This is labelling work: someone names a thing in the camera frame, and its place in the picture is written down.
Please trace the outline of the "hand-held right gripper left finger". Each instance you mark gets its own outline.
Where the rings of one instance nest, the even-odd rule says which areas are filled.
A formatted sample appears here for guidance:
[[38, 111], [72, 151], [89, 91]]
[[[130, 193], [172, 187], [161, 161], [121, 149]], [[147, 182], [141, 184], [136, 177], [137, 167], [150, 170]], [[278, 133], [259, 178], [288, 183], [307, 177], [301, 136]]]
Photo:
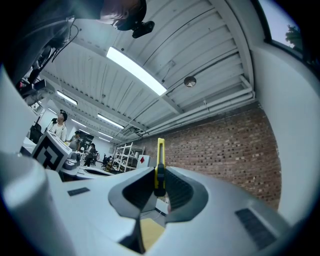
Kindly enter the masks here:
[[145, 167], [107, 178], [62, 182], [53, 175], [53, 202], [63, 231], [57, 256], [155, 256], [157, 245], [144, 248], [141, 210], [134, 200], [143, 185], [152, 184], [154, 171]]

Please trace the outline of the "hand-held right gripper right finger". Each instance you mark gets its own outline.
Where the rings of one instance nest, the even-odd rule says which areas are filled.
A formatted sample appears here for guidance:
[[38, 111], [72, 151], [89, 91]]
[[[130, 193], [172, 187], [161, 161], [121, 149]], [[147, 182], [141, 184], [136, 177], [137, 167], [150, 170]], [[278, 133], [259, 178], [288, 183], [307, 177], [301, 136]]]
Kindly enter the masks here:
[[192, 220], [165, 225], [149, 256], [266, 256], [290, 230], [286, 220], [244, 189], [170, 166], [168, 171], [203, 185], [205, 207]]

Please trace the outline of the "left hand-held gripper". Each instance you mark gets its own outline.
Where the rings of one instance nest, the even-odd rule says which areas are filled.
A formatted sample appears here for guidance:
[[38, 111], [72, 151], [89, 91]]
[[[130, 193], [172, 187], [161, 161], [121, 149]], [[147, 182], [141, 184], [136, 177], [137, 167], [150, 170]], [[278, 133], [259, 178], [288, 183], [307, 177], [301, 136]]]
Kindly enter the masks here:
[[[31, 156], [45, 169], [56, 172], [77, 170], [80, 167], [81, 154], [72, 151], [58, 136], [46, 131], [39, 139]], [[113, 173], [91, 167], [79, 168], [77, 179], [98, 179], [113, 176]]]

